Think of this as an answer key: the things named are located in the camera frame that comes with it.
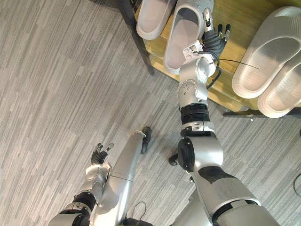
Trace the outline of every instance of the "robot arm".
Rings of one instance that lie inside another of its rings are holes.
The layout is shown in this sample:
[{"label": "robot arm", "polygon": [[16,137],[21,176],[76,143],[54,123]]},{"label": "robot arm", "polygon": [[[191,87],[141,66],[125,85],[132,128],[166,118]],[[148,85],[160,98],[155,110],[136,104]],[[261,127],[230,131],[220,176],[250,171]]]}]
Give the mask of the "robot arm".
[{"label": "robot arm", "polygon": [[101,151],[103,146],[97,145],[91,158],[92,165],[86,169],[85,182],[72,203],[68,204],[57,214],[48,226],[89,226],[91,212],[103,193],[103,186],[111,170],[109,163],[104,163],[106,151]]},{"label": "robot arm", "polygon": [[197,41],[183,50],[186,62],[180,69],[178,88],[183,137],[178,146],[179,165],[191,173],[205,213],[213,225],[278,226],[247,187],[222,170],[223,151],[209,119],[206,81],[215,71],[214,60],[218,60],[230,31],[221,38],[219,26],[220,36],[214,33],[209,9],[205,9],[204,20],[205,45],[200,49]]}]

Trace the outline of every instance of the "slipper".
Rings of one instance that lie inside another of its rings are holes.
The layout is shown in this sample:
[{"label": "slipper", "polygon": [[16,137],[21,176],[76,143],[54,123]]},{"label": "slipper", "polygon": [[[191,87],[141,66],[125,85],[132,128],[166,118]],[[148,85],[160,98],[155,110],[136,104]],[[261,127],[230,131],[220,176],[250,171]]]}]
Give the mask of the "slipper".
[{"label": "slipper", "polygon": [[137,20],[137,33],[148,40],[160,36],[176,0],[143,0]]},{"label": "slipper", "polygon": [[301,8],[282,7],[269,15],[255,34],[234,73],[232,87],[243,98],[259,96],[282,66],[301,50]]},{"label": "slipper", "polygon": [[289,113],[301,102],[301,52],[290,59],[258,98],[258,108],[270,118]]},{"label": "slipper", "polygon": [[203,36],[204,9],[213,11],[213,5],[214,0],[178,0],[163,59],[163,65],[169,73],[179,74],[185,61],[183,49]]}]

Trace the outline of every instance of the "gray carpet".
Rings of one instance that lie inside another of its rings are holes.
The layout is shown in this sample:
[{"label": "gray carpet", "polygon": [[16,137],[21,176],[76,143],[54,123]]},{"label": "gray carpet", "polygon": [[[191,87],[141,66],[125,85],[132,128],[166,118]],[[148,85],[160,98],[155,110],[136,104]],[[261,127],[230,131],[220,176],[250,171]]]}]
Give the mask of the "gray carpet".
[{"label": "gray carpet", "polygon": [[[177,85],[148,74],[110,1],[1,0],[0,225],[46,225],[79,189],[93,146],[113,142],[114,164],[145,125],[153,139],[139,160],[129,215],[145,201],[143,220],[171,224],[194,190],[189,175],[167,162],[180,139]],[[281,225],[301,225],[293,190],[301,121],[223,118],[226,109],[209,104],[225,171]]]}]

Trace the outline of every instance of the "black cable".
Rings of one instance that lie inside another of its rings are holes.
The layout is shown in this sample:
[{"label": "black cable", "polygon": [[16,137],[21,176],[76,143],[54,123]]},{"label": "black cable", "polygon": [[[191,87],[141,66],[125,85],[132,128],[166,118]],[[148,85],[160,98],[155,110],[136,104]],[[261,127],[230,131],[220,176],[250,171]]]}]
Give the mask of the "black cable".
[{"label": "black cable", "polygon": [[217,64],[219,64],[220,62],[218,62],[218,56],[214,53],[214,52],[207,52],[207,51],[192,51],[193,53],[198,53],[198,54],[211,54],[212,56],[214,56],[215,59],[217,61]]},{"label": "black cable", "polygon": [[143,212],[143,214],[141,215],[141,217],[139,218],[139,220],[141,220],[142,217],[143,217],[143,216],[145,215],[145,213],[146,213],[146,203],[143,202],[143,201],[138,202],[138,203],[135,205],[135,207],[134,207],[134,209],[133,209],[133,212],[132,212],[132,217],[133,217],[134,211],[135,211],[136,207],[137,207],[140,203],[143,203],[143,204],[144,204],[144,212]]},{"label": "black cable", "polygon": [[209,83],[209,85],[206,86],[207,89],[211,88],[215,84],[215,82],[219,79],[220,75],[222,74],[221,68],[217,67],[216,69],[218,70],[218,74],[214,79],[212,79],[211,83]]},{"label": "black cable", "polygon": [[229,60],[229,59],[217,59],[216,61],[221,61],[221,60],[225,60],[225,61],[232,61],[232,62],[236,62],[236,63],[240,63],[242,65],[247,65],[247,66],[250,66],[250,67],[253,67],[253,68],[256,68],[256,69],[259,69],[258,67],[254,67],[252,65],[248,65],[248,64],[245,64],[243,62],[240,62],[240,61],[237,61],[237,60]]},{"label": "black cable", "polygon": [[301,197],[301,194],[297,192],[297,189],[296,189],[296,181],[297,179],[301,176],[301,174],[299,174],[295,180],[293,181],[293,190],[296,192],[297,196]]}]

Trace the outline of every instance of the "chair wheel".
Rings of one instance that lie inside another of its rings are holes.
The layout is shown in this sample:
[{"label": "chair wheel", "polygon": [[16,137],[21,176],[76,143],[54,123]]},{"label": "chair wheel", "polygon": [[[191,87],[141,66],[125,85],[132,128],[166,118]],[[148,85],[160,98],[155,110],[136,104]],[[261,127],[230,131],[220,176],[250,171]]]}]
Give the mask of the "chair wheel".
[{"label": "chair wheel", "polygon": [[170,165],[175,166],[175,165],[178,164],[178,163],[176,162],[177,159],[178,159],[178,154],[175,154],[175,155],[173,155],[172,157],[170,157],[170,158],[168,159],[168,162],[169,162]]}]

